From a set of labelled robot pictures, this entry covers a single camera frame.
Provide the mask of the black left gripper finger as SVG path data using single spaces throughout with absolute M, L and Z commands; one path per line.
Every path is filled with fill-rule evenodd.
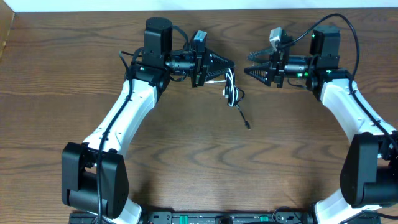
M 226 75 L 227 73 L 230 73 L 231 71 L 232 71 L 232 69 L 230 69 L 230 68 L 224 68 L 224 69 L 221 69 L 221 70 L 209 71 L 205 75 L 205 81 L 206 82 L 211 81 L 211 80 L 213 80 L 213 79 L 215 79 L 215 78 L 217 78 L 219 76 Z
M 213 50 L 210 50 L 210 62 L 211 66 L 216 69 L 228 69 L 235 67 L 235 63 L 232 60 L 222 57 Z

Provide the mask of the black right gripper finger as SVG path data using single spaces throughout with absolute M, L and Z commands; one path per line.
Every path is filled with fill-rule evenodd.
M 244 69 L 244 73 L 249 75 L 266 86 L 271 86 L 273 70 L 270 62 L 262 63 Z
M 262 50 L 251 52 L 248 54 L 247 59 L 252 62 L 267 62 L 268 59 L 262 58 L 264 55 L 270 55 L 274 53 L 273 47 L 268 47 Z

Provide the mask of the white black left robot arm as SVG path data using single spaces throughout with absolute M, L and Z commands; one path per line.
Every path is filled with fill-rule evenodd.
M 142 209 L 129 198 L 124 158 L 142 120 L 170 82 L 190 78 L 192 87 L 198 87 L 232 74 L 234 62 L 209 49 L 202 30 L 174 50 L 177 30 L 163 17 L 146 20 L 144 46 L 124 64 L 123 88 L 115 104 L 83 142 L 70 142 L 63 149 L 62 202 L 78 210 L 70 223 L 138 223 Z

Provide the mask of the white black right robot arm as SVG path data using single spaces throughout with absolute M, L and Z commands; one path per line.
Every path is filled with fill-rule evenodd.
M 304 89 L 332 112 L 349 140 L 339 189 L 300 222 L 377 223 L 378 210 L 397 203 L 397 130 L 362 96 L 353 74 L 340 68 L 339 29 L 316 26 L 310 34 L 309 55 L 292 55 L 293 38 L 280 27 L 271 30 L 270 46 L 250 53 L 254 65 L 244 72 L 279 88 L 290 78 L 305 80 Z

